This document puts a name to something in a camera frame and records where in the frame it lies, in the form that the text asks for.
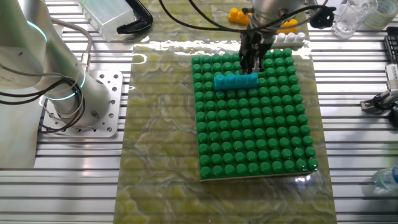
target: blue lego brick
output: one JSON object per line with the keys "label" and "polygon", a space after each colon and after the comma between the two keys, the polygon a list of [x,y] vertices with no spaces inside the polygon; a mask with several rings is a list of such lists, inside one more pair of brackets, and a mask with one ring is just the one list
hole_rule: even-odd
{"label": "blue lego brick", "polygon": [[214,77],[215,91],[255,88],[258,85],[259,75],[257,73],[252,73],[250,75],[217,75],[216,77]]}

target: green lego baseplate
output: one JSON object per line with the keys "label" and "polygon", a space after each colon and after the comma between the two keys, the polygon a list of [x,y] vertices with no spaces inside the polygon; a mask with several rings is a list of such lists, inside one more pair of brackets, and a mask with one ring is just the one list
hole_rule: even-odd
{"label": "green lego baseplate", "polygon": [[238,54],[192,57],[200,179],[309,174],[318,167],[291,49],[269,50],[259,86],[214,91]]}

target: table surface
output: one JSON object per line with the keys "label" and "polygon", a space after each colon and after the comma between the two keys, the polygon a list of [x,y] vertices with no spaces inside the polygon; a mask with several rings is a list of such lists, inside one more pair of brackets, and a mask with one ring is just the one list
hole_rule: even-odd
{"label": "table surface", "polygon": [[[75,142],[39,136],[34,169],[0,171],[0,223],[112,223],[133,43],[104,41],[76,1],[47,5],[51,16],[91,32],[92,70],[122,71],[119,134],[116,139]],[[338,40],[330,30],[310,28],[338,223],[398,223],[396,194],[376,195],[371,182],[377,170],[398,164],[398,129],[386,114],[366,114],[359,106],[386,90],[385,35],[385,30],[361,30],[349,40]],[[65,29],[63,39],[80,58],[86,38]]]}

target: yellow lego brick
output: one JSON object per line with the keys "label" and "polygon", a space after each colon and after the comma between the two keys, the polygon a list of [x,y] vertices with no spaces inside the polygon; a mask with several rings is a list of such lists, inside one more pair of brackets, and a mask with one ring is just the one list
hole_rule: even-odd
{"label": "yellow lego brick", "polygon": [[[284,22],[284,23],[281,25],[281,27],[289,27],[289,26],[293,26],[293,25],[296,25],[296,24],[297,24],[297,20],[291,19],[290,21]],[[293,32],[293,33],[296,34],[297,31],[298,31],[298,29],[297,29],[297,27],[295,27],[295,28],[291,28],[291,29],[287,29],[287,30],[278,30],[278,33],[277,33],[277,34],[280,34],[280,33],[289,34],[289,33],[291,33],[291,32]]]}
{"label": "yellow lego brick", "polygon": [[230,22],[236,22],[245,25],[248,25],[250,22],[248,16],[245,15],[242,11],[239,11],[237,8],[232,8],[230,10],[228,20]]}

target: mounting plate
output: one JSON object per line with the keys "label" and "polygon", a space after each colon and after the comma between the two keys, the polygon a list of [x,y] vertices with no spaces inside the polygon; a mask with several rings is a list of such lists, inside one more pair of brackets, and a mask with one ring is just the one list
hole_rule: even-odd
{"label": "mounting plate", "polygon": [[[106,114],[94,125],[85,128],[68,128],[65,131],[57,133],[45,134],[48,138],[92,138],[103,139],[113,138],[116,136],[119,124],[119,109],[121,101],[121,92],[123,87],[123,74],[119,71],[90,71],[90,76],[101,81],[109,90],[111,100],[109,102],[109,109]],[[51,128],[62,128],[65,123],[59,121],[54,116],[57,116],[54,105],[47,100],[46,108],[50,114],[44,112],[43,124]]]}

